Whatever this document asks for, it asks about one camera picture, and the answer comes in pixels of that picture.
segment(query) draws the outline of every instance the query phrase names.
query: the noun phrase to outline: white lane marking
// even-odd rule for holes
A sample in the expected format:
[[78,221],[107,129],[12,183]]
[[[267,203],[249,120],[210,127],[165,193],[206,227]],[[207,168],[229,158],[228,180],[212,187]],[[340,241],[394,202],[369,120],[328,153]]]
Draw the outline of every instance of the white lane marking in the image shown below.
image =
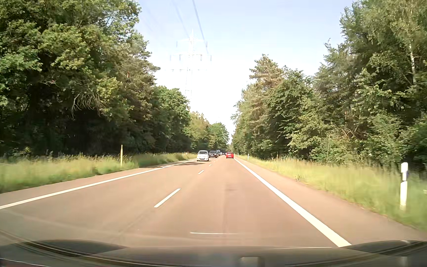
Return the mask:
[[235,233],[198,233],[198,232],[190,232],[191,234],[196,235],[235,235]]
[[307,210],[303,209],[300,205],[295,203],[281,191],[276,189],[270,183],[268,183],[265,179],[261,178],[254,171],[250,170],[250,168],[246,167],[243,163],[235,159],[241,166],[243,166],[248,172],[253,174],[259,181],[261,181],[264,185],[266,185],[271,191],[273,191],[278,197],[280,197],[284,202],[286,202],[290,207],[292,207],[297,213],[299,213],[303,218],[305,218],[312,226],[314,226],[317,230],[319,230],[325,237],[331,240],[336,246],[350,246],[350,243],[347,240],[343,239],[340,235],[330,229],[323,222],[319,221],[316,217],[314,217],[311,213],[307,212]]
[[154,208],[157,208],[162,205],[162,203],[166,202],[170,197],[174,196],[175,193],[179,192],[181,188],[177,188],[174,192],[170,193],[169,196],[165,197],[163,200],[161,200],[159,203],[157,203]]
[[[183,164],[183,163],[186,163],[186,162],[191,162],[191,161],[194,161],[194,160],[184,161],[184,162],[177,163],[177,164],[174,164],[174,165],[171,165],[171,166],[176,166],[176,165],[180,165],[180,164]],[[41,199],[44,199],[44,198],[48,198],[48,197],[60,195],[60,194],[63,194],[63,193],[72,192],[72,191],[83,189],[83,188],[87,188],[87,187],[90,187],[90,186],[95,186],[95,185],[99,185],[99,184],[102,184],[102,183],[106,183],[106,182],[110,182],[110,181],[114,181],[114,180],[119,180],[119,179],[123,179],[123,178],[128,178],[128,177],[131,177],[131,176],[135,176],[135,175],[139,175],[139,174],[143,174],[143,173],[149,173],[149,172],[153,172],[153,171],[157,171],[157,170],[161,170],[161,169],[163,169],[163,168],[162,167],[161,168],[155,168],[155,169],[147,170],[147,171],[140,172],[140,173],[129,174],[129,175],[125,175],[125,176],[122,176],[122,177],[108,179],[108,180],[104,180],[104,181],[100,181],[100,182],[96,182],[96,183],[91,183],[91,184],[87,184],[87,185],[83,185],[83,186],[79,186],[79,187],[75,187],[75,188],[71,188],[71,189],[67,189],[67,190],[63,190],[63,191],[59,191],[59,192],[55,192],[55,193],[51,193],[51,194],[47,194],[47,195],[42,195],[42,196],[39,196],[39,197],[34,197],[34,198],[26,199],[26,200],[21,200],[21,201],[18,201],[18,202],[14,202],[14,203],[9,203],[9,204],[6,204],[6,205],[2,205],[2,206],[0,206],[0,209],[10,208],[10,207],[14,207],[14,206],[17,206],[17,205],[20,205],[20,204],[24,204],[24,203],[28,203],[28,202],[32,202],[32,201],[36,201],[36,200],[41,200]]]

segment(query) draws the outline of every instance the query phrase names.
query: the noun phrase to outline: blue sky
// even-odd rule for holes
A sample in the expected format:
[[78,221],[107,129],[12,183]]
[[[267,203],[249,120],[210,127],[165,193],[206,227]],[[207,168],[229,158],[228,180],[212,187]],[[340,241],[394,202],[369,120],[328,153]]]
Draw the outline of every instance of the blue sky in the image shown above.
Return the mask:
[[[142,11],[136,28],[149,41],[150,61],[161,68],[157,83],[185,93],[187,81],[187,89],[192,89],[186,93],[191,110],[204,113],[210,123],[222,122],[233,134],[230,116],[250,82],[254,60],[267,54],[280,66],[313,75],[323,62],[324,43],[342,42],[339,20],[352,0],[196,0],[212,61],[207,56],[202,61],[195,58],[194,68],[203,70],[194,70],[192,76],[170,70],[186,68],[184,58],[169,58],[188,50],[188,42],[181,40],[192,30],[196,39],[202,39],[192,0],[138,3]],[[206,54],[202,42],[194,49]]]

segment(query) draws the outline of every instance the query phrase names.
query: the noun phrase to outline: grass verge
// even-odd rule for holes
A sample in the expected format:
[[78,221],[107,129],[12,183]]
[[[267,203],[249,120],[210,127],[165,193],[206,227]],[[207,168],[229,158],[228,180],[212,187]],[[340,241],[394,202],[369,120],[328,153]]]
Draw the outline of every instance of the grass verge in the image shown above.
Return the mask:
[[349,202],[357,203],[398,222],[427,231],[427,181],[410,174],[406,211],[400,210],[399,173],[357,165],[332,166],[295,159],[259,160],[249,162],[286,177],[328,191]]
[[120,157],[114,156],[77,155],[32,160],[11,159],[11,163],[0,162],[0,193],[195,157],[195,154],[185,153],[123,156],[122,167]]

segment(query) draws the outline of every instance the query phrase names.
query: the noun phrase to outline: black car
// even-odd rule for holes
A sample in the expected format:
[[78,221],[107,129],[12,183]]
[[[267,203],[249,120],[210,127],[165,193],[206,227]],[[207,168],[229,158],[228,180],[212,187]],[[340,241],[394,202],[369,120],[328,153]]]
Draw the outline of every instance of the black car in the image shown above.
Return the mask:
[[209,151],[209,157],[211,157],[211,158],[218,158],[217,151],[215,151],[215,150]]

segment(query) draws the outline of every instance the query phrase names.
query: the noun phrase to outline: asphalt road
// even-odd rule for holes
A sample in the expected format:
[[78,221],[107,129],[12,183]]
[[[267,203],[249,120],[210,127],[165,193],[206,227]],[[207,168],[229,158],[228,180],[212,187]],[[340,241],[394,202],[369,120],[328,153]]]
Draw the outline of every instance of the asphalt road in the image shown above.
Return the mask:
[[335,247],[427,234],[221,156],[0,194],[0,245],[19,239]]

